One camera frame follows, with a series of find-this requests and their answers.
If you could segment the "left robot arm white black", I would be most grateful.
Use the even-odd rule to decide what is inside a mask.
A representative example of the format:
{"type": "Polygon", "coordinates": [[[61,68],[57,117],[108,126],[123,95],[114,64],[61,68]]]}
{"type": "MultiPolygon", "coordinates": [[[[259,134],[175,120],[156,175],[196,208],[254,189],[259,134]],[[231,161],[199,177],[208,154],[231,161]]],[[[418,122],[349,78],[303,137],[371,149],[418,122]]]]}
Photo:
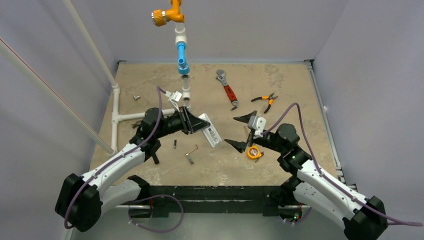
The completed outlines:
{"type": "Polygon", "coordinates": [[[141,177],[132,175],[122,184],[114,183],[150,158],[158,163],[160,138],[176,132],[191,135],[211,126],[206,116],[195,116],[184,106],[169,116],[157,107],[148,109],[135,135],[115,156],[89,172],[65,178],[54,209],[64,218],[64,227],[86,232],[102,214],[120,204],[146,203],[152,198],[150,184],[141,177]]]}

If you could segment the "white remote control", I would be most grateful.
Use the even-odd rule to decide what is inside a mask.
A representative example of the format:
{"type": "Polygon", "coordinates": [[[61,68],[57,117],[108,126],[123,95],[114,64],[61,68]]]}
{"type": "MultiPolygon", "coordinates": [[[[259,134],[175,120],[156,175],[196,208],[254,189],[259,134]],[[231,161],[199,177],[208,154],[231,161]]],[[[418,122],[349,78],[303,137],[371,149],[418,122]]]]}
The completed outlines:
{"type": "Polygon", "coordinates": [[[208,117],[206,113],[202,113],[198,116],[200,119],[207,121],[210,126],[202,129],[202,133],[209,142],[210,146],[212,148],[215,148],[219,143],[222,142],[222,138],[219,135],[218,131],[216,130],[215,126],[213,125],[212,121],[208,117]]]}

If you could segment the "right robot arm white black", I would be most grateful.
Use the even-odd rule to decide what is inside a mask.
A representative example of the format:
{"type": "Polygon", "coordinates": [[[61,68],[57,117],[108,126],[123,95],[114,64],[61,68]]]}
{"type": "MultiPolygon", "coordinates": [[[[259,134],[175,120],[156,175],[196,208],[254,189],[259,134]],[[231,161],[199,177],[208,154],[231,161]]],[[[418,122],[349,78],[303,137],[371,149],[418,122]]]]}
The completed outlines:
{"type": "Polygon", "coordinates": [[[275,132],[265,132],[266,120],[253,111],[234,117],[250,130],[246,141],[225,142],[243,153],[259,145],[280,154],[279,166],[291,177],[280,186],[277,195],[281,206],[298,203],[310,206],[343,230],[349,240],[376,240],[388,228],[384,203],[368,198],[329,174],[299,146],[300,136],[294,125],[281,124],[275,132]]]}

